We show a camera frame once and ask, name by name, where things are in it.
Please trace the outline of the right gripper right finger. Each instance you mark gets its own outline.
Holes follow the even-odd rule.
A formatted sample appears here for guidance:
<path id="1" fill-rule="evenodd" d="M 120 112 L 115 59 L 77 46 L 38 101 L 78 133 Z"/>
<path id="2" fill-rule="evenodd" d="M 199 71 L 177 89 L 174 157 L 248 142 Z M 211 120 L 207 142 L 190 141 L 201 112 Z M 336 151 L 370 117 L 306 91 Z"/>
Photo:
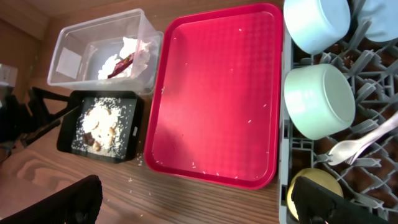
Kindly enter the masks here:
<path id="1" fill-rule="evenodd" d="M 291 199 L 301 224 L 388 224 L 306 177 L 296 179 Z"/>

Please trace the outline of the white plastic fork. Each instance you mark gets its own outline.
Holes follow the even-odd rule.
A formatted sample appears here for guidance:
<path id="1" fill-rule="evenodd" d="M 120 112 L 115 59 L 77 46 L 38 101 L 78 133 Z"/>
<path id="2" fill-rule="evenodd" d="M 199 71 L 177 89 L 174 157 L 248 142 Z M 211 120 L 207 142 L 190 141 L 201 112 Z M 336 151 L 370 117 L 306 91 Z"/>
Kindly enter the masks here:
<path id="1" fill-rule="evenodd" d="M 379 127 L 367 133 L 360 139 L 345 140 L 335 144 L 329 151 L 330 166 L 336 166 L 352 157 L 350 165 L 359 157 L 359 155 L 372 143 L 376 142 L 383 135 L 397 127 L 397 112 L 391 118 L 382 123 Z"/>

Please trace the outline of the light blue bowl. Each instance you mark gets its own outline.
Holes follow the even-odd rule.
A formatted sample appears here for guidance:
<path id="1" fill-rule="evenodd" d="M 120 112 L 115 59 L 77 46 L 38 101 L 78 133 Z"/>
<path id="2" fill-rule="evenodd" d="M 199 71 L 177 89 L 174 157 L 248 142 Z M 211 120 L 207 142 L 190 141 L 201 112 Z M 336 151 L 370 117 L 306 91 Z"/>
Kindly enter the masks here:
<path id="1" fill-rule="evenodd" d="M 347 0 L 285 0 L 283 14 L 292 40 L 312 55 L 342 39 L 351 22 Z"/>

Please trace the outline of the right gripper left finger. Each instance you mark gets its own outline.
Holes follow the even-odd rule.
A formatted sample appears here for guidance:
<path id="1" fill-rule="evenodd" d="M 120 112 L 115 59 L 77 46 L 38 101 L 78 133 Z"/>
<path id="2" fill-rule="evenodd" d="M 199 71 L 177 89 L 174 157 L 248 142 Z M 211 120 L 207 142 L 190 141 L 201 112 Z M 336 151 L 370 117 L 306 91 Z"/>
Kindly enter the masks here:
<path id="1" fill-rule="evenodd" d="M 95 223 L 103 201 L 100 178 L 89 175 L 1 220 L 1 223 Z"/>

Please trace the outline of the red snack wrapper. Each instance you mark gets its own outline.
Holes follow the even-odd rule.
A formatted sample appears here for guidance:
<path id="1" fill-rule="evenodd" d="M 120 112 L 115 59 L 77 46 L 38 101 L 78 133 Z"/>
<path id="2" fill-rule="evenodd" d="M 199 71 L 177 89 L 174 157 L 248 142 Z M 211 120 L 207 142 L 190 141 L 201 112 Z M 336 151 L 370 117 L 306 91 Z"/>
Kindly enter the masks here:
<path id="1" fill-rule="evenodd" d="M 131 53 L 126 58 L 124 58 L 123 60 L 118 62 L 115 65 L 115 68 L 114 68 L 113 72 L 110 75 L 107 76 L 107 79 L 110 79 L 110 78 L 113 78 L 113 77 L 117 76 L 119 73 L 123 72 L 130 65 L 132 65 L 132 63 L 134 61 L 134 55 L 135 55 L 135 53 Z"/>

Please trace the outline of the white napkin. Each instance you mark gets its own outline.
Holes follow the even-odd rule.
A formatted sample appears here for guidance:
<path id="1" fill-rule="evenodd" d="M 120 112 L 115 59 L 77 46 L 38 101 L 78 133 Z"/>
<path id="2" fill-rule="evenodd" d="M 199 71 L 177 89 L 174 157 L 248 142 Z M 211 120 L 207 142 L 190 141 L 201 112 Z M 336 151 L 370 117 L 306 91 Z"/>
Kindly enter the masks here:
<path id="1" fill-rule="evenodd" d="M 135 78 L 142 73 L 147 67 L 150 59 L 150 48 L 153 42 L 143 42 L 134 38 L 123 37 L 123 47 L 119 51 L 122 59 L 133 55 L 132 64 L 124 69 L 118 77 Z"/>
<path id="2" fill-rule="evenodd" d="M 112 74 L 115 66 L 121 61 L 119 58 L 118 54 L 110 56 L 101 69 L 98 71 L 98 79 L 99 80 L 104 80 L 108 78 L 108 75 Z"/>

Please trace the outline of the food scraps and rice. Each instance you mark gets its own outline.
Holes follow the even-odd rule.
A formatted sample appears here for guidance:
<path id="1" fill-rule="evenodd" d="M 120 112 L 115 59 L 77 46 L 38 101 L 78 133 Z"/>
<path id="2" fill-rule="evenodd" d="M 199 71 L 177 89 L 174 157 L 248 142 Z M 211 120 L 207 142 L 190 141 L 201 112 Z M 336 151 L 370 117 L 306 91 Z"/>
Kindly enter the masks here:
<path id="1" fill-rule="evenodd" d="M 136 99 L 86 97 L 76 122 L 72 149 L 125 159 Z"/>

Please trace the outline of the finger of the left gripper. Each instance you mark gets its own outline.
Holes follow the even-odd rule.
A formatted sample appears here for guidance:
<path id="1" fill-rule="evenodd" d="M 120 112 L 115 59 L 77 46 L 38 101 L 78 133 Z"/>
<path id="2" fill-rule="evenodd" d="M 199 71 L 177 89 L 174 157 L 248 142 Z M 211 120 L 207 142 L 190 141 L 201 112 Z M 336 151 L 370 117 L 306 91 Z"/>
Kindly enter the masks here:
<path id="1" fill-rule="evenodd" d="M 71 99 L 69 96 L 59 95 L 51 91 L 43 90 L 41 88 L 32 87 L 28 90 L 29 108 L 32 112 L 33 118 L 37 119 L 39 124 L 50 124 L 53 121 L 60 119 L 66 114 L 72 112 L 80 106 L 80 104 Z M 49 112 L 44 99 L 64 101 L 67 103 L 66 107 L 59 112 L 53 114 Z"/>
<path id="2" fill-rule="evenodd" d="M 20 142 L 23 146 L 29 146 L 33 142 L 35 142 L 36 140 L 40 139 L 42 136 L 47 134 L 49 131 L 53 130 L 57 126 L 60 126 L 60 124 L 61 121 L 57 119 L 54 122 L 51 122 L 50 124 L 39 128 L 37 131 L 34 131 L 33 133 L 23 134 L 20 138 Z"/>

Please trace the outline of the green bowl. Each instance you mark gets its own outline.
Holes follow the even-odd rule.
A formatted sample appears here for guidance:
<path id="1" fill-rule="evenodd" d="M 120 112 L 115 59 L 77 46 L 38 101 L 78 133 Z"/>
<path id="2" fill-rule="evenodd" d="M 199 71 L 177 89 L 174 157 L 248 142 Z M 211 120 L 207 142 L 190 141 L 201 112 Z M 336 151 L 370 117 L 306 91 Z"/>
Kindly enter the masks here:
<path id="1" fill-rule="evenodd" d="M 284 82 L 289 116 L 306 138 L 318 140 L 350 127 L 356 105 L 345 76 L 333 65 L 291 70 Z"/>

